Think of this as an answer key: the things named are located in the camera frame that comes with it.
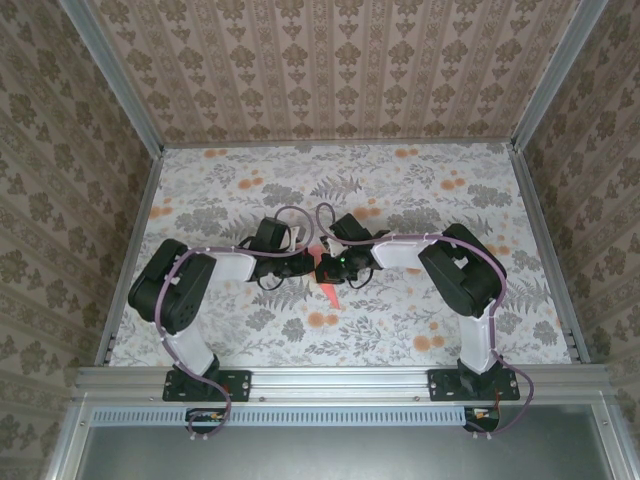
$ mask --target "black cable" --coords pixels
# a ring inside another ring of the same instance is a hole
[[[258,278],[258,282],[257,282],[257,283],[258,283],[258,286],[259,286],[261,289],[263,289],[265,292],[273,292],[275,289],[279,288],[279,287],[280,287],[280,285],[282,285],[282,283],[284,282],[284,278],[281,278],[281,279],[280,279],[280,282],[278,282],[278,284],[277,284],[275,287],[272,287],[272,288],[264,288],[264,287],[262,286],[262,283],[260,282],[260,280],[262,280],[262,279],[261,279],[261,278]]]
[[[361,288],[366,287],[367,284],[371,281],[372,278],[373,278],[373,268],[370,268],[369,269],[369,278],[367,278],[362,285],[358,285],[357,287],[354,287],[353,283],[351,282],[351,280],[347,280],[347,282],[349,282],[349,286],[351,288],[353,288],[354,290],[360,290]]]

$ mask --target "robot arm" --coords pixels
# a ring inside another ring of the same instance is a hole
[[[264,218],[255,234],[242,244],[249,250],[264,253],[293,252],[302,227]],[[128,302],[143,320],[155,321],[155,306],[166,276],[177,259],[187,252],[185,244],[165,240],[155,252],[129,291]],[[304,249],[288,257],[253,256],[241,251],[197,253],[180,267],[162,303],[160,322],[167,342],[177,361],[197,375],[215,381],[219,362],[209,349],[194,322],[210,281],[260,282],[272,274],[284,280],[306,275],[314,270],[314,259]]]
[[[388,232],[371,235],[350,214],[330,229],[338,239],[362,241],[380,238]],[[500,262],[463,225],[453,224],[442,235],[466,242],[488,255],[502,270]],[[470,250],[442,240],[394,240],[371,245],[344,247],[324,237],[328,254],[316,268],[319,282],[342,283],[356,280],[358,271],[370,268],[425,269],[447,305],[458,315],[462,349],[460,362],[470,374],[491,370],[496,358],[491,352],[489,309],[502,285],[493,268]]]

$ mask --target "perforated metal strip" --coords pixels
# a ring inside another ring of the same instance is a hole
[[[184,426],[186,407],[101,407],[92,427]],[[464,425],[463,407],[234,407],[228,426]],[[194,422],[194,425],[210,425]]]

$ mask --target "floor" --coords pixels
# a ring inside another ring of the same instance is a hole
[[[338,216],[353,213],[372,232],[466,225],[508,273],[496,320],[499,351],[517,364],[570,363],[504,144],[167,150],[134,278],[165,238],[235,245],[280,206],[311,211],[321,201]],[[297,213],[284,219],[305,221]],[[199,326],[224,365],[455,363],[458,318],[426,273],[385,270],[362,290],[335,290],[338,309],[310,276],[289,279],[274,292],[212,283]],[[155,329],[127,306],[110,365],[170,364]]]

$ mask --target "wall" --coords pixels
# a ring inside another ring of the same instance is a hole
[[[594,361],[640,438],[640,2],[610,1],[525,156]]]
[[[508,137],[577,0],[92,0],[170,144]]]
[[[55,1],[0,2],[0,478],[37,478],[93,363],[149,158]]]

